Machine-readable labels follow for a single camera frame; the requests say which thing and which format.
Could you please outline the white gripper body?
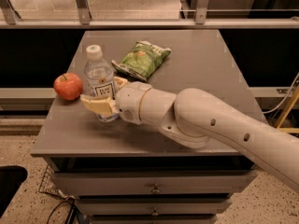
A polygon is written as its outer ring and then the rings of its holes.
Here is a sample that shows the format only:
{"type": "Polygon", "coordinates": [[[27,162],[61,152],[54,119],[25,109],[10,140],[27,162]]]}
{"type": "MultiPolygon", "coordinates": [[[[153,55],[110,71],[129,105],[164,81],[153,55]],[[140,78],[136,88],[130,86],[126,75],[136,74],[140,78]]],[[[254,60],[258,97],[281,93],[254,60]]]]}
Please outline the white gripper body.
{"type": "Polygon", "coordinates": [[[152,88],[150,84],[139,81],[124,85],[116,94],[116,105],[121,119],[134,124],[141,124],[140,106],[143,96],[152,88]]]}

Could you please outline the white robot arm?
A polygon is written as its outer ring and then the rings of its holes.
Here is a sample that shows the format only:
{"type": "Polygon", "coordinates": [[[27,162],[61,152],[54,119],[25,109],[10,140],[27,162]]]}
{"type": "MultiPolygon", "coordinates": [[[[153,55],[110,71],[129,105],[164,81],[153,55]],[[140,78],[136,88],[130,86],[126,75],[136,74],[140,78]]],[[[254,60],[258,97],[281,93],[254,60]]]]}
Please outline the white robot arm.
{"type": "Polygon", "coordinates": [[[199,148],[211,137],[299,191],[299,140],[268,124],[253,119],[218,97],[198,89],[178,94],[160,91],[150,84],[116,79],[114,99],[82,94],[86,109],[104,117],[119,114],[134,124],[149,124],[186,147],[199,148]]]}

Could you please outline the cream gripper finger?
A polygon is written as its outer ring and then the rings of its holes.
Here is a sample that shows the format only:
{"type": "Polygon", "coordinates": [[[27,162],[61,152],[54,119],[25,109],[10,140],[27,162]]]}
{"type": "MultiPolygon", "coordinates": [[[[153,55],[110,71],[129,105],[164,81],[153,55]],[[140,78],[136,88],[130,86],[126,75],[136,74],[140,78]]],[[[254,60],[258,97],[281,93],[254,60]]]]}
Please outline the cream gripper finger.
{"type": "Polygon", "coordinates": [[[128,83],[128,80],[123,77],[113,77],[115,83],[115,91],[121,89],[124,85],[128,83]]]}
{"type": "Polygon", "coordinates": [[[102,117],[110,117],[118,113],[116,103],[110,97],[99,99],[98,97],[81,94],[80,101],[86,109],[102,117]]]}

